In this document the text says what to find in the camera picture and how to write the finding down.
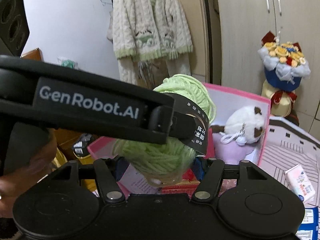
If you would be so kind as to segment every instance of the blue package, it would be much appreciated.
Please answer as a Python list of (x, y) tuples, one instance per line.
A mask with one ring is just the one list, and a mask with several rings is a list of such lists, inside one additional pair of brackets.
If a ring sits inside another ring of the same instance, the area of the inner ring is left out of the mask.
[(319, 210), (318, 207), (306, 208), (303, 221), (296, 236), (301, 240), (318, 239)]

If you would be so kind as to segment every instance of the white plush animal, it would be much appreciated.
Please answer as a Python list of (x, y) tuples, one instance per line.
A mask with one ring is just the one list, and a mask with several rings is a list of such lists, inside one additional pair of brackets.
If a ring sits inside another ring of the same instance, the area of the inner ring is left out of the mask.
[(212, 132), (233, 135), (240, 133), (243, 129), (246, 143), (254, 143), (261, 137), (264, 125), (265, 120), (259, 107), (244, 106), (229, 117), (225, 126), (213, 125)]

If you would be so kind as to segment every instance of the human hand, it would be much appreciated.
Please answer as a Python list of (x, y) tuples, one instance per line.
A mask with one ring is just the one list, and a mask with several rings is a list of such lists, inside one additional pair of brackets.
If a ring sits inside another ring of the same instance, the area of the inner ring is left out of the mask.
[(50, 172), (48, 164), (55, 158), (57, 141), (53, 130), (51, 140), (35, 154), (28, 166), (0, 177), (0, 218), (12, 218), (12, 207), (15, 200), (35, 185), (43, 176)]

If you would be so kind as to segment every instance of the door handle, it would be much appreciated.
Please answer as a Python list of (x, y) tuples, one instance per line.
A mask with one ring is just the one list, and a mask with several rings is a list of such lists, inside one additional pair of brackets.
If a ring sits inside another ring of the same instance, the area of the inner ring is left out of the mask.
[(268, 10), (268, 13), (270, 13), (270, 5), (269, 5), (269, 0), (266, 0), (267, 1), (267, 10)]
[(282, 16), (281, 1), (280, 0), (278, 0), (278, 4), (279, 4), (279, 14), (280, 14), (280, 16)]

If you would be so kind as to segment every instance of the lavender fabric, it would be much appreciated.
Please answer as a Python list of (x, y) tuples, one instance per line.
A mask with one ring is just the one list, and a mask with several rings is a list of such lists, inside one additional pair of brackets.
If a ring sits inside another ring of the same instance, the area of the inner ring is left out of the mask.
[(223, 160), (225, 164), (238, 165), (241, 160), (244, 160), (248, 154), (253, 152), (257, 145), (256, 143), (253, 143), (239, 146), (235, 140), (228, 144), (222, 144), (220, 142), (220, 139), (222, 138), (221, 134), (213, 133), (212, 136), (215, 157)]

